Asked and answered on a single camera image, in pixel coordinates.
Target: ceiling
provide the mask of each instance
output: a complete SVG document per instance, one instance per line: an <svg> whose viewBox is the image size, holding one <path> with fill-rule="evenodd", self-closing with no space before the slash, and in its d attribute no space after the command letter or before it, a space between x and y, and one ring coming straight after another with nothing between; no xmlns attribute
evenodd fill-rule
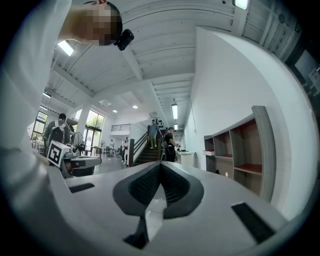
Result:
<svg viewBox="0 0 320 256"><path fill-rule="evenodd" d="M87 0L73 0L73 5ZM134 40L125 51L116 46L93 46L71 40L75 51L67 56L54 51L52 72L42 105L72 114L85 101L117 117L121 112L157 112L168 126L185 125L195 75L196 26L206 26L243 36L279 58L287 58L295 20L279 3L251 0L248 10L231 0L111 0L122 15L123 29ZM286 20L279 24L278 14ZM173 120L171 104L178 104ZM103 107L106 102L112 103Z"/></svg>

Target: backpack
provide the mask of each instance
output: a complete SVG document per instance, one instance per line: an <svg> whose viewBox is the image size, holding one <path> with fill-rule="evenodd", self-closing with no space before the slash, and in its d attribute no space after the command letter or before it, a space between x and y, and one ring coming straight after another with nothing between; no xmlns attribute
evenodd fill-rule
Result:
<svg viewBox="0 0 320 256"><path fill-rule="evenodd" d="M54 127L51 129L48 139L48 147L50 146L51 141L60 142L62 144L65 143L65 127L65 123L59 126L59 121L54 121Z"/></svg>

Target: white device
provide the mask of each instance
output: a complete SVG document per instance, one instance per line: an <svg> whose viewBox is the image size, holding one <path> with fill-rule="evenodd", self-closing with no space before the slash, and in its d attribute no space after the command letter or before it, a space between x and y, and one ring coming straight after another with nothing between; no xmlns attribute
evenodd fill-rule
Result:
<svg viewBox="0 0 320 256"><path fill-rule="evenodd" d="M50 163L53 163L55 166L60 168L62 158L68 152L72 152L71 147L52 140L46 158Z"/></svg>

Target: black strip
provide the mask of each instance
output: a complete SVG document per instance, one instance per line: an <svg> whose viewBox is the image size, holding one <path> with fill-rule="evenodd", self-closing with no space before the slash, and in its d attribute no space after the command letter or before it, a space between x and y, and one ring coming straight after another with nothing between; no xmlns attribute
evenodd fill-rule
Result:
<svg viewBox="0 0 320 256"><path fill-rule="evenodd" d="M88 189L91 189L93 188L95 185L93 185L92 183L86 183L86 184L81 184L81 185L78 185L78 186L71 186L69 187L71 193L77 193L77 192L80 192L80 191L84 191L84 190L88 190Z"/></svg>
<svg viewBox="0 0 320 256"><path fill-rule="evenodd" d="M245 202L233 205L231 208L258 244L275 234Z"/></svg>

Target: staircase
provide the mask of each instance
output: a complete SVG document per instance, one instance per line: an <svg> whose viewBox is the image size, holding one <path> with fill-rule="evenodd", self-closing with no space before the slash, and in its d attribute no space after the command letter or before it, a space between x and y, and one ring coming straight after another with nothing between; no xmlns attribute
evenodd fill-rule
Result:
<svg viewBox="0 0 320 256"><path fill-rule="evenodd" d="M160 130L162 135L165 135L166 130ZM161 135L158 133L156 136L156 144L158 146L158 140L161 139ZM147 143L144 150L141 152L139 157L135 160L133 166L142 165L148 162L158 161L158 148L150 149L150 142Z"/></svg>

